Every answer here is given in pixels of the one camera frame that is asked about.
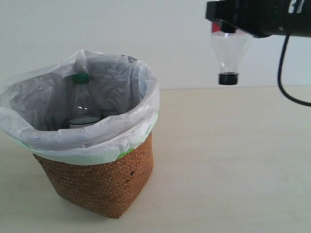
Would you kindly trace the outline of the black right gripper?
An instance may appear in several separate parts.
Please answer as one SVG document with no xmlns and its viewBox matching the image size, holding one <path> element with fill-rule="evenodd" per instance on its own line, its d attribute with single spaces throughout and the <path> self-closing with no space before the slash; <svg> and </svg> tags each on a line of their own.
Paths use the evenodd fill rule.
<svg viewBox="0 0 311 233">
<path fill-rule="evenodd" d="M 309 0 L 257 0 L 255 4 L 257 29 L 264 35 L 311 36 Z M 208 1 L 205 19 L 223 33 L 251 33 L 251 7 L 249 0 Z"/>
</svg>

